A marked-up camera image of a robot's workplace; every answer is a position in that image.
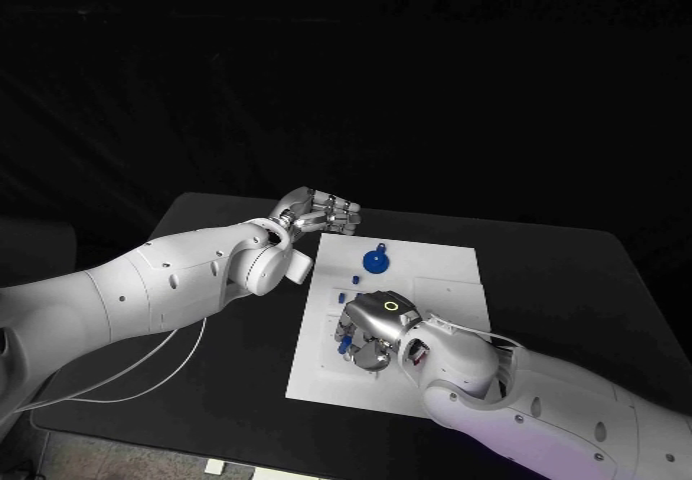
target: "black background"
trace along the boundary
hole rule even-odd
[[[611,232],[684,343],[681,3],[145,3],[0,11],[0,213],[69,221],[79,268],[180,193],[308,185]]]

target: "table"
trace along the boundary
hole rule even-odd
[[[265,216],[275,201],[181,195],[151,238]],[[604,232],[363,209],[357,234],[475,248],[493,330],[580,365],[644,398],[692,414],[692,366],[615,237]],[[312,258],[320,234],[298,241]],[[542,478],[426,419],[283,397],[309,277],[283,280],[208,318],[190,363],[123,403],[64,402],[33,413],[38,428],[322,478]],[[147,363],[90,393],[116,398],[170,373],[196,340],[183,329]],[[162,335],[92,352],[53,377],[41,398],[95,383]]]

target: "white cable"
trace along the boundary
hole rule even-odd
[[[462,325],[456,325],[455,323],[449,322],[448,320],[441,318],[435,313],[432,313],[429,311],[428,311],[428,314],[429,314],[431,318],[433,318],[435,320],[441,320],[446,325],[451,325],[454,328],[458,328],[461,330],[467,330],[468,332],[477,333],[478,335],[487,335],[490,337],[500,338],[501,340],[507,341],[508,343],[513,343],[517,347],[524,348],[524,346],[518,342],[511,340],[510,338],[507,338],[501,335],[497,335],[495,333],[484,332],[482,330],[475,330],[474,328],[464,327]]]
[[[141,392],[138,395],[135,395],[134,397],[131,398],[136,398],[138,396],[147,394],[151,390],[154,390],[155,388],[158,388],[159,385],[162,385],[162,383],[165,383],[168,381],[168,379],[172,377],[172,375],[180,371],[180,369],[184,367],[184,364],[187,363],[187,360],[190,359],[191,357],[191,354],[194,353],[194,350],[197,348],[197,345],[198,345],[198,341],[201,340],[201,334],[204,333],[204,326],[206,326],[206,318],[203,319],[201,321],[201,329],[198,331],[198,337],[197,337],[197,341],[194,343],[194,346],[191,348],[191,351],[190,351],[190,354],[187,355],[187,358],[184,359],[183,363],[180,364],[180,366],[177,367],[175,371],[172,372],[172,374],[162,380],[161,383],[158,383],[157,385],[154,385],[154,387],[151,389],[148,389],[147,391]],[[135,367],[138,367],[144,361],[151,357],[151,355],[154,355],[154,353],[161,349],[161,347],[165,345],[165,343],[168,342],[168,340],[172,338],[172,335],[175,334],[177,332],[177,329],[172,330],[170,332],[170,335],[165,337],[165,339],[162,340],[162,342],[158,344],[158,346],[151,350],[151,352],[147,353],[147,355],[132,364],[129,365],[129,367],[126,367],[119,373],[116,373],[112,377],[108,377],[103,381],[100,381],[99,383],[96,383],[95,385],[92,385],[90,387],[85,388],[83,390],[79,390],[77,392],[72,393],[70,395],[67,395],[66,397],[61,397],[61,398],[57,398],[54,400],[43,400],[40,402],[34,402],[34,403],[30,403],[28,405],[25,405],[24,407],[21,408],[17,408],[17,410],[14,410],[14,413],[20,413],[20,412],[25,412],[27,410],[34,410],[35,408],[41,408],[41,407],[47,407],[50,405],[54,405],[56,403],[60,403],[60,402],[64,402],[64,401],[80,401],[80,402],[97,402],[97,403],[110,403],[110,402],[121,402],[121,401],[125,401],[125,400],[129,400],[129,398],[126,399],[118,399],[118,400],[110,400],[110,401],[106,401],[106,400],[89,400],[86,398],[83,399],[74,399],[73,397],[79,396],[79,395],[83,395],[86,392],[90,392],[92,390],[95,390],[97,387],[102,387],[106,383],[112,382],[116,378],[119,378],[126,372],[129,372]]]

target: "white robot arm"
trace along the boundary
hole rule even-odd
[[[425,317],[394,292],[363,294],[334,339],[344,345],[363,330],[344,359],[379,371],[393,357],[439,425],[552,480],[692,478],[689,417],[511,340],[493,345],[487,333]]]
[[[312,261],[292,242],[315,230],[351,235],[358,210],[302,187],[268,218],[157,238],[90,270],[0,289],[0,426],[83,354],[190,325],[283,276],[301,283]]]

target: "robotic hand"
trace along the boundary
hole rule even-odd
[[[351,343],[357,329],[361,346]],[[393,357],[429,418],[549,479],[692,478],[689,417],[505,337],[432,312],[422,318],[394,292],[345,304],[334,340],[344,359],[370,372]]]
[[[74,358],[190,325],[233,299],[266,294],[283,276],[299,284],[312,261],[292,243],[317,230],[351,235],[358,210],[302,187],[268,218],[157,238],[96,268],[0,289],[0,432]]]

